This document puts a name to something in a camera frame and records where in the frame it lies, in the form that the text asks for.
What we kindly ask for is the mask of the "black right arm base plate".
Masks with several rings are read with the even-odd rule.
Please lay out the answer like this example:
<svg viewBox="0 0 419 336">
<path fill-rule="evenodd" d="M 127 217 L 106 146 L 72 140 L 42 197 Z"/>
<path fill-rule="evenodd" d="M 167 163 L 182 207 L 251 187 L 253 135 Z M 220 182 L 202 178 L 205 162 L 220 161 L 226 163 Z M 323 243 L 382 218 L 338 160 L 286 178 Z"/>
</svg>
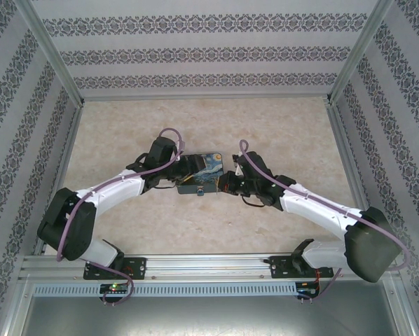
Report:
<svg viewBox="0 0 419 336">
<path fill-rule="evenodd" d="M 328 279 L 334 276 L 332 268 L 321 267 L 315 269 L 302 257 L 273 255 L 263 259 L 263 262 L 269 266 L 270 275 L 273 279 L 309 279 L 316 278 L 317 275 L 323 279 Z"/>
</svg>

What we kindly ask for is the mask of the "aluminium frame post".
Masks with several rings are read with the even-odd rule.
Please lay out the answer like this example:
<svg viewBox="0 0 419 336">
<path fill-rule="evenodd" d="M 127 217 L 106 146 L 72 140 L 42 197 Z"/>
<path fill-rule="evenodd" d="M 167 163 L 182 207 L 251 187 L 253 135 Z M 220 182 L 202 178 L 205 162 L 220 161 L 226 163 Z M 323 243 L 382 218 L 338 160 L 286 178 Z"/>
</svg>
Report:
<svg viewBox="0 0 419 336">
<path fill-rule="evenodd" d="M 28 27 L 31 29 L 47 60 L 51 63 L 62 85 L 76 106 L 83 105 L 83 97 L 64 63 L 42 19 L 36 12 L 31 0 L 14 0 L 15 5 Z"/>
<path fill-rule="evenodd" d="M 366 52 L 366 49 L 373 39 L 373 35 L 376 33 L 392 3 L 393 0 L 377 0 L 376 5 L 374 6 L 370 16 L 365 22 L 364 28 L 361 31 L 355 44 L 353 45 L 352 50 L 348 55 L 348 58 L 346 59 L 346 62 L 343 65 L 330 93 L 324 100 L 325 106 L 327 108 L 338 101 L 344 90 L 344 87 L 348 84 L 350 77 L 352 76 L 360 59 Z"/>
</svg>

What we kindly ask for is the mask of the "circuit board with orange light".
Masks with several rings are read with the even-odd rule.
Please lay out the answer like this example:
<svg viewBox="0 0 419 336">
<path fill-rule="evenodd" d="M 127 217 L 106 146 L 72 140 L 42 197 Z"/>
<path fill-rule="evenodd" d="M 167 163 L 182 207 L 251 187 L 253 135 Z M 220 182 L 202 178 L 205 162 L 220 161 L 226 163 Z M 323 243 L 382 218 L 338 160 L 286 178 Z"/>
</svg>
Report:
<svg viewBox="0 0 419 336">
<path fill-rule="evenodd" d="M 296 292 L 303 299 L 316 298 L 320 294 L 320 283 L 314 282 L 298 282 L 296 283 Z"/>
</svg>

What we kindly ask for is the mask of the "grey metal sheet panel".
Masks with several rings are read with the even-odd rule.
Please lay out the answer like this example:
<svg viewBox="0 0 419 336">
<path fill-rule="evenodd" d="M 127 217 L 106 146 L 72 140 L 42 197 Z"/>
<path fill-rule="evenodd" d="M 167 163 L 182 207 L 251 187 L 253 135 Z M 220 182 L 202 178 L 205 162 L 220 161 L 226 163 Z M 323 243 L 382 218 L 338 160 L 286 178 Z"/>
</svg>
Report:
<svg viewBox="0 0 419 336">
<path fill-rule="evenodd" d="M 415 336 L 382 285 L 339 281 L 314 302 L 289 296 L 35 297 L 23 336 Z"/>
</svg>

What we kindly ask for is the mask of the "circuit board with green light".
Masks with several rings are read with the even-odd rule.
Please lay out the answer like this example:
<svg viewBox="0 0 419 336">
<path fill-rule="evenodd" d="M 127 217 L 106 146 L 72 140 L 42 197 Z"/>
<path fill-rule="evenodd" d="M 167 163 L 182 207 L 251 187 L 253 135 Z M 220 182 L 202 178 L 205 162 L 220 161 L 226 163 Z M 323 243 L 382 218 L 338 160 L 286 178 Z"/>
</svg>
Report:
<svg viewBox="0 0 419 336">
<path fill-rule="evenodd" d="M 112 283 L 112 284 L 101 284 L 99 288 L 99 293 L 103 294 L 127 294 L 128 285 L 126 283 Z"/>
</svg>

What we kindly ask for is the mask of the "aluminium table side rail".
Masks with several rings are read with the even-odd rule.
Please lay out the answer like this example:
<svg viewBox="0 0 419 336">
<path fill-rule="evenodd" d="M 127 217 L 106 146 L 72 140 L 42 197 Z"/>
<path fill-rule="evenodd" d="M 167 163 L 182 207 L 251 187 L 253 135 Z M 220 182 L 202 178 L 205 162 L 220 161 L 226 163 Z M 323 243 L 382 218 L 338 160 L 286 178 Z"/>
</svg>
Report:
<svg viewBox="0 0 419 336">
<path fill-rule="evenodd" d="M 347 218 L 352 221 L 351 225 L 347 226 L 347 233 L 345 235 L 345 246 L 347 248 L 347 255 L 354 257 L 363 257 L 371 253 L 371 241 L 370 237 L 373 238 L 371 233 L 375 231 L 372 227 L 363 224 L 360 221 L 361 215 L 364 210 L 369 208 L 369 204 L 366 200 L 364 190 L 359 178 L 355 161 L 350 150 L 349 142 L 341 119 L 338 115 L 338 111 L 335 106 L 331 104 L 325 105 L 329 122 L 334 134 L 338 152 L 341 157 L 345 175 L 352 193 L 352 198 L 355 203 L 355 207 L 350 210 L 345 210 L 342 215 L 343 218 Z"/>
<path fill-rule="evenodd" d="M 34 237 L 29 239 L 29 252 L 31 255 L 37 256 L 43 254 L 45 251 L 45 248 L 43 247 L 44 243 L 39 239 L 37 230 L 52 198 L 55 196 L 56 191 L 62 187 L 64 182 L 82 110 L 83 105 L 79 104 L 71 113 L 67 114 L 55 137 L 46 172 L 43 175 L 42 189 L 40 189 L 36 200 L 37 203 L 34 208 Z"/>
</svg>

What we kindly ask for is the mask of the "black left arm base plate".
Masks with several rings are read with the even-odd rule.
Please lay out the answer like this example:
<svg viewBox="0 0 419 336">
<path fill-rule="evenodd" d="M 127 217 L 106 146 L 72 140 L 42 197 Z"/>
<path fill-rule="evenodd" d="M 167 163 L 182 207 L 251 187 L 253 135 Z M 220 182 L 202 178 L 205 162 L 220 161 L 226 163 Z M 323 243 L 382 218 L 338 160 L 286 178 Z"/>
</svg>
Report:
<svg viewBox="0 0 419 336">
<path fill-rule="evenodd" d="M 85 264 L 83 278 L 85 280 L 143 280 L 146 271 L 146 258 L 124 257 L 108 266 L 110 271 Z"/>
</svg>

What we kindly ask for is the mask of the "long aluminium mounting rail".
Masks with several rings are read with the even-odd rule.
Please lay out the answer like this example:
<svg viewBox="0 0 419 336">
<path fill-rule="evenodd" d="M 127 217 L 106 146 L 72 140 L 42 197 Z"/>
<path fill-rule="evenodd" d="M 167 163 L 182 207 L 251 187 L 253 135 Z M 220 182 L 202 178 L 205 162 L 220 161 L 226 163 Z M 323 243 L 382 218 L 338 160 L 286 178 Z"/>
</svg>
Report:
<svg viewBox="0 0 419 336">
<path fill-rule="evenodd" d="M 269 266 L 263 262 L 263 259 L 270 257 L 267 254 L 131 255 L 129 257 L 146 258 L 143 281 L 273 280 Z M 58 262 L 53 255 L 29 256 L 22 262 L 18 279 L 40 282 L 85 280 L 83 271 L 86 263 L 83 260 Z"/>
</svg>

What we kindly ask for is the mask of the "starry night painting tin box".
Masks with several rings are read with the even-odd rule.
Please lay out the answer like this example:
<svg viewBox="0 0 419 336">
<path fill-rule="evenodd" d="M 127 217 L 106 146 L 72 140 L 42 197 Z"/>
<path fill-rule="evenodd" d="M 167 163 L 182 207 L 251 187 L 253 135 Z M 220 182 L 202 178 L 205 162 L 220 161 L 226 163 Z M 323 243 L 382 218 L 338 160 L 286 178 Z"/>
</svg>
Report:
<svg viewBox="0 0 419 336">
<path fill-rule="evenodd" d="M 180 195 L 196 195 L 196 190 L 199 186 L 204 188 L 205 195 L 218 192 L 218 180 L 224 174 L 222 155 L 220 153 L 203 153 L 198 155 L 204 157 L 206 168 L 196 172 L 199 173 L 196 184 L 176 183 L 177 192 Z"/>
</svg>

